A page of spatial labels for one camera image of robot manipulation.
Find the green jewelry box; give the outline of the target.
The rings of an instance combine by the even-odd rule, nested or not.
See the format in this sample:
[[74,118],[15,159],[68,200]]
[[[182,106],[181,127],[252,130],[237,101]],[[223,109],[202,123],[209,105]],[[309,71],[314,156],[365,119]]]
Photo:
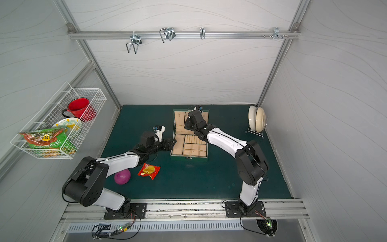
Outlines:
[[176,143],[170,152],[171,160],[207,162],[208,144],[200,140],[193,131],[184,128],[189,112],[190,110],[173,109],[173,139],[176,140]]

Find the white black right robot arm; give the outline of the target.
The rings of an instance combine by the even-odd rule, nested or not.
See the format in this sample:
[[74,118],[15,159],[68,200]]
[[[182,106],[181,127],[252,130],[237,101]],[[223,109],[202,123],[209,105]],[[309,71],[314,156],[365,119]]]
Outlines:
[[188,113],[184,128],[194,132],[200,140],[221,148],[235,158],[238,175],[242,179],[239,204],[244,209],[253,207],[258,201],[260,185],[269,170],[259,143],[237,139],[217,126],[208,124],[199,110]]

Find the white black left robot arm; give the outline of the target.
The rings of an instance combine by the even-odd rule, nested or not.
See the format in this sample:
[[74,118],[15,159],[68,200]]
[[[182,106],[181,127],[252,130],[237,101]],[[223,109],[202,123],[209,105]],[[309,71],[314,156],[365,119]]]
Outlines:
[[159,139],[154,132],[144,132],[140,143],[121,155],[95,159],[84,157],[62,187],[62,195],[84,207],[91,205],[119,211],[128,198],[104,187],[107,177],[146,163],[161,151],[171,151],[176,140]]

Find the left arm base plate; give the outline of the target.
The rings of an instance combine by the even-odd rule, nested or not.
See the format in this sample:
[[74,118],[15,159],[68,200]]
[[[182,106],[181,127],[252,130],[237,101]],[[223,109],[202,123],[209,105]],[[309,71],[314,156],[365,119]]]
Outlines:
[[147,211],[147,203],[125,203],[119,210],[106,209],[105,220],[124,220],[138,217],[144,219]]

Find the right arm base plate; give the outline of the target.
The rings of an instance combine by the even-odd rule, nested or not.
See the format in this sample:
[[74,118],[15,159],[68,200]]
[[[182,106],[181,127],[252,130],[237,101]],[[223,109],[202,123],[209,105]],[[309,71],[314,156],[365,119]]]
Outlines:
[[266,217],[266,209],[262,201],[256,201],[251,206],[240,201],[223,201],[222,208],[228,218]]

